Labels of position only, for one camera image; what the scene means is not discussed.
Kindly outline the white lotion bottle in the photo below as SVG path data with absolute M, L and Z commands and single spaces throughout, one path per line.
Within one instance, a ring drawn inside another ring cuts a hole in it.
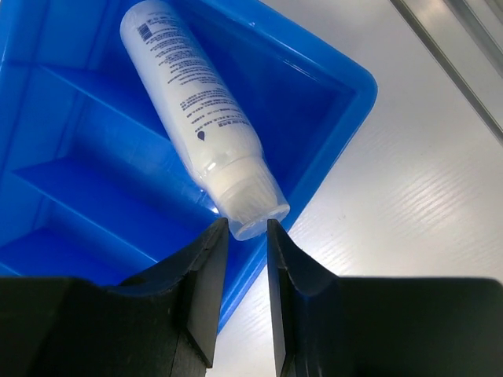
M 249 240 L 268 220 L 284 219 L 290 206 L 259 136 L 174 8 L 139 2 L 119 33 L 174 149 L 234 238 Z

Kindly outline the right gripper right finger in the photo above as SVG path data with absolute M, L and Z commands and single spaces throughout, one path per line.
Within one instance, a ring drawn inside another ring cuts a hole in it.
M 498 281 L 337 276 L 275 220 L 267 243 L 277 375 L 501 375 Z

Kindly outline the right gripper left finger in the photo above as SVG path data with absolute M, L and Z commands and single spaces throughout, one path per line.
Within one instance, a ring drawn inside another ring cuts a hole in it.
M 4 376 L 203 376 L 212 367 L 229 224 L 125 279 L 1 281 Z

